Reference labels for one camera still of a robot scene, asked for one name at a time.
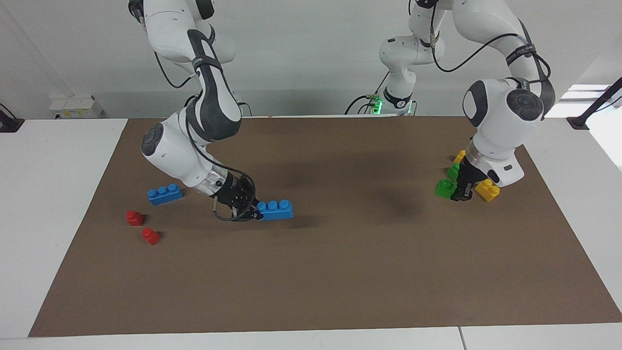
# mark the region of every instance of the blue block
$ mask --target blue block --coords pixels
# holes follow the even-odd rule
[[[294,207],[289,201],[283,200],[280,203],[272,201],[268,204],[260,202],[257,210],[264,216],[261,221],[285,220],[294,218]]]
[[[181,188],[176,184],[170,184],[168,187],[162,186],[158,190],[150,189],[147,196],[149,196],[149,202],[154,206],[176,201],[183,197]]]

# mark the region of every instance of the brown table surface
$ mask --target brown table surface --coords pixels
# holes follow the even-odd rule
[[[434,194],[464,118],[245,120],[210,152],[295,219],[240,224],[191,189],[148,202],[179,183],[140,154],[155,122],[128,121],[30,336],[622,321],[524,148],[492,203]]]

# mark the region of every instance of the black pole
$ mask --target black pole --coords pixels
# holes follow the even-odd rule
[[[589,117],[592,116],[602,105],[604,105],[616,92],[622,89],[622,78],[618,79],[617,82],[613,83],[613,85],[605,91],[605,93],[599,97],[592,105],[580,116],[571,116],[566,118],[575,130],[589,130],[587,125],[585,124]]]
[[[0,133],[16,133],[22,124],[23,119],[13,119],[0,110]]]

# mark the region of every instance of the white table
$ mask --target white table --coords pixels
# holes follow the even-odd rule
[[[28,121],[0,135],[0,349],[622,349],[622,324],[26,339],[125,124]],[[622,306],[622,173],[565,120],[526,146]]]

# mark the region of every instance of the red toy brick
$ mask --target red toy brick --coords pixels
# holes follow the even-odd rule
[[[149,242],[151,245],[156,244],[160,240],[160,235],[157,234],[156,231],[152,229],[144,229],[142,231],[142,236]]]
[[[142,226],[142,222],[145,220],[144,215],[133,210],[130,210],[127,214],[125,214],[125,218],[128,221],[128,224],[132,226]]]

